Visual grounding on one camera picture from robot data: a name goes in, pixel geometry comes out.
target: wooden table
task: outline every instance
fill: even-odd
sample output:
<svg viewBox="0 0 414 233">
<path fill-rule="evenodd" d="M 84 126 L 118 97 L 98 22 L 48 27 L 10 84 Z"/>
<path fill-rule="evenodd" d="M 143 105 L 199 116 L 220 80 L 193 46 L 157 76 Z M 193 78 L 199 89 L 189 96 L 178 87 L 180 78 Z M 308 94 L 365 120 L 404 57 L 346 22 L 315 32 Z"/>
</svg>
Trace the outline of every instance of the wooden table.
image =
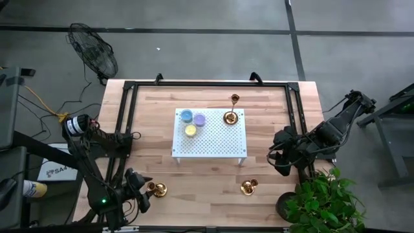
<svg viewBox="0 0 414 233">
<path fill-rule="evenodd" d="M 106 132 L 115 129 L 124 81 L 108 81 L 98 120 Z M 314 82 L 299 82 L 299 86 L 307 128 L 311 130 L 323 120 L 318 91 Z M 175 109 L 229 108 L 230 96 L 234 93 L 240 96 L 237 107 L 245 109 L 246 115 L 248 157 L 243 165 L 239 167 L 237 159 L 185 159 L 177 166 L 171 157 Z M 298 119 L 293 93 L 292 101 L 295 119 Z M 122 129 L 125 129 L 128 104 L 125 109 Z M 276 214 L 275 203 L 281 194 L 293 191 L 298 183 L 297 170 L 293 168 L 291 174 L 284 177 L 266 160 L 274 133 L 287 125 L 289 118 L 283 88 L 140 87 L 132 132 L 141 132 L 142 138 L 134 141 L 126 168 L 153 177 L 156 183 L 165 183 L 168 193 L 160 199 L 152 197 L 151 208 L 140 214 L 133 224 L 289 226 L 290 223 Z M 104 176 L 108 159 L 97 159 L 96 162 Z M 317 170 L 330 167 L 327 161 L 315 162 Z M 257 179 L 259 185 L 253 195 L 245 196 L 240 191 L 240 184 L 249 179 Z M 88 210 L 87 186 L 83 183 L 74 221 Z"/>
</svg>

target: electric fan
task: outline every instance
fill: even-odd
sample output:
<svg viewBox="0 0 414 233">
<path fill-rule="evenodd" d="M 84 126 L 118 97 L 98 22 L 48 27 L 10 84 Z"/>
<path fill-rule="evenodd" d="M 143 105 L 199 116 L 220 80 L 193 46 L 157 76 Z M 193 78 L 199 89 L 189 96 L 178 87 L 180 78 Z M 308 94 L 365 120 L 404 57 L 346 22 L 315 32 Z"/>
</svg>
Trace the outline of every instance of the electric fan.
<svg viewBox="0 0 414 233">
<path fill-rule="evenodd" d="M 68 37 L 71 45 L 83 62 L 97 75 L 102 85 L 104 79 L 115 77 L 118 64 L 110 44 L 83 23 L 73 23 L 69 27 Z"/>
</svg>

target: concrete floor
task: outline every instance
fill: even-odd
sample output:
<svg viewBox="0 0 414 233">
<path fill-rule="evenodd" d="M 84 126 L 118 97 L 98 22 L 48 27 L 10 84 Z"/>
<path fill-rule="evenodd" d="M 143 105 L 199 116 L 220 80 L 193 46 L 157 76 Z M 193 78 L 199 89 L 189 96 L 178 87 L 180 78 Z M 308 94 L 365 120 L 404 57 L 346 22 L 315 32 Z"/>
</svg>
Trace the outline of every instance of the concrete floor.
<svg viewBox="0 0 414 233">
<path fill-rule="evenodd" d="M 410 0 L 292 0 L 298 30 L 414 31 L 413 7 Z M 0 12 L 3 25 L 67 27 L 73 22 L 91 27 L 289 29 L 283 0 L 13 0 Z M 77 99 L 85 85 L 82 62 L 65 35 L 0 32 L 0 64 L 36 69 L 27 85 L 52 109 L 64 100 Z M 290 36 L 100 35 L 115 51 L 116 78 L 155 78 L 161 72 L 167 79 L 245 80 L 255 71 L 264 80 L 298 80 Z M 317 83 L 324 109 L 351 89 L 375 98 L 379 108 L 414 80 L 414 37 L 298 36 L 298 41 L 306 80 Z M 67 111 L 101 101 L 104 87 L 89 69 L 87 78 L 93 85 L 83 103 L 70 104 Z M 21 94 L 33 100 L 25 89 Z M 45 114 L 28 106 L 38 115 Z M 18 111 L 17 130 L 37 133 L 39 121 L 22 107 Z M 95 115 L 98 111 L 94 106 L 84 112 Z M 62 141 L 56 120 L 45 122 L 52 133 L 45 142 Z M 376 186 L 396 174 L 373 126 L 352 129 L 348 143 L 337 154 L 338 166 L 358 183 L 354 191 L 367 207 L 367 226 L 412 232 L 414 189 L 380 191 Z M 33 214 L 42 225 L 63 223 L 73 201 L 73 193 L 49 199 Z"/>
</svg>

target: potted plant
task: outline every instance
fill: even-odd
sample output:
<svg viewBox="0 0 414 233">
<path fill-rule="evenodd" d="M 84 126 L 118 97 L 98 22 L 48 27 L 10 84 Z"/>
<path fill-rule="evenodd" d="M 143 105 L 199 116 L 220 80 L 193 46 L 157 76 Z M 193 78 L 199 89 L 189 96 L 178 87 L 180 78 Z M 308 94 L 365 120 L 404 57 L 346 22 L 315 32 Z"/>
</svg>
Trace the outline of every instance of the potted plant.
<svg viewBox="0 0 414 233">
<path fill-rule="evenodd" d="M 283 194 L 276 203 L 278 214 L 293 225 L 290 232 L 361 232 L 365 213 L 356 209 L 359 203 L 347 187 L 355 184 L 340 179 L 340 170 L 316 172 L 313 179 L 297 184 L 295 192 Z"/>
</svg>

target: white perforated platform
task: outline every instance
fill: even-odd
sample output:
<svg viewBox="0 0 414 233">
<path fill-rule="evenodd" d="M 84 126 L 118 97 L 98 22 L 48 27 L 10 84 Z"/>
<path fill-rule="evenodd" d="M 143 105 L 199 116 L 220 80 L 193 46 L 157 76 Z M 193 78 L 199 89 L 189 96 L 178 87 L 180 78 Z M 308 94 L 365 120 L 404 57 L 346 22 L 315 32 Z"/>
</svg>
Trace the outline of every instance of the white perforated platform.
<svg viewBox="0 0 414 233">
<path fill-rule="evenodd" d="M 193 116 L 197 113 L 206 116 L 206 124 L 197 127 L 194 137 L 187 137 L 184 132 L 188 124 L 181 120 L 182 110 L 175 110 L 172 155 L 177 162 L 179 158 L 239 158 L 241 164 L 247 157 L 244 109 L 234 109 L 239 116 L 234 125 L 223 120 L 223 115 L 231 109 L 190 109 Z"/>
</svg>

